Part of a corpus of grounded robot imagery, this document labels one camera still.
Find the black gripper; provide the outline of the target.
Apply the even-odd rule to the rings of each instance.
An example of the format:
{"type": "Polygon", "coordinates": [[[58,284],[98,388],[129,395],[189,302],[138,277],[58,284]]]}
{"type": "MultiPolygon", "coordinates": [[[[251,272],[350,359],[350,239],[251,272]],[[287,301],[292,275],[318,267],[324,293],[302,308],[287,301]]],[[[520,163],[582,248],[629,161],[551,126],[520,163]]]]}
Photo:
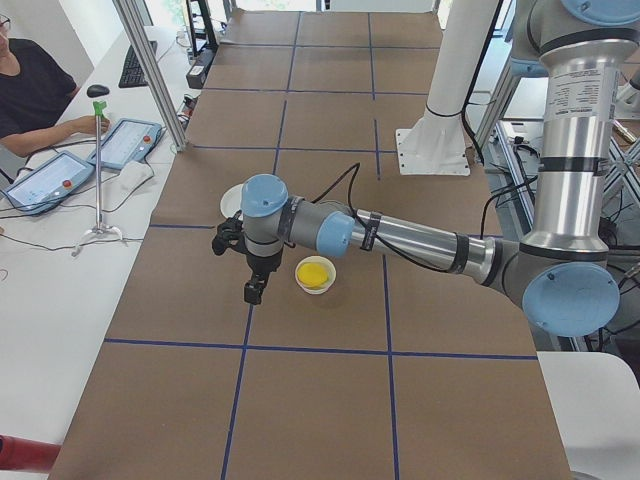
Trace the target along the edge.
{"type": "Polygon", "coordinates": [[[281,265],[281,253],[267,257],[248,253],[246,261],[252,270],[252,276],[244,285],[244,301],[249,304],[261,304],[270,274],[276,272],[281,265]]]}

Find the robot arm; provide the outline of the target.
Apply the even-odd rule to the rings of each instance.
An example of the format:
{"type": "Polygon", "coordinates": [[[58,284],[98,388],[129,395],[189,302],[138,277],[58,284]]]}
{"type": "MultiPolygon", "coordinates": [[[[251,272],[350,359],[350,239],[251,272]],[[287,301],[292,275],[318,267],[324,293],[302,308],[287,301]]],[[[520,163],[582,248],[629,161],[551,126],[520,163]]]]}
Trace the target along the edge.
{"type": "Polygon", "coordinates": [[[241,197],[237,248],[252,271],[245,300],[261,302],[286,243],[336,257],[355,245],[469,276],[556,336],[605,326],[620,292],[606,269],[599,218],[618,68],[638,46],[635,1],[519,2],[515,56],[539,61],[549,76],[531,230],[519,242],[475,239],[351,205],[315,204],[290,195],[279,177],[260,174],[244,183],[241,197]]]}

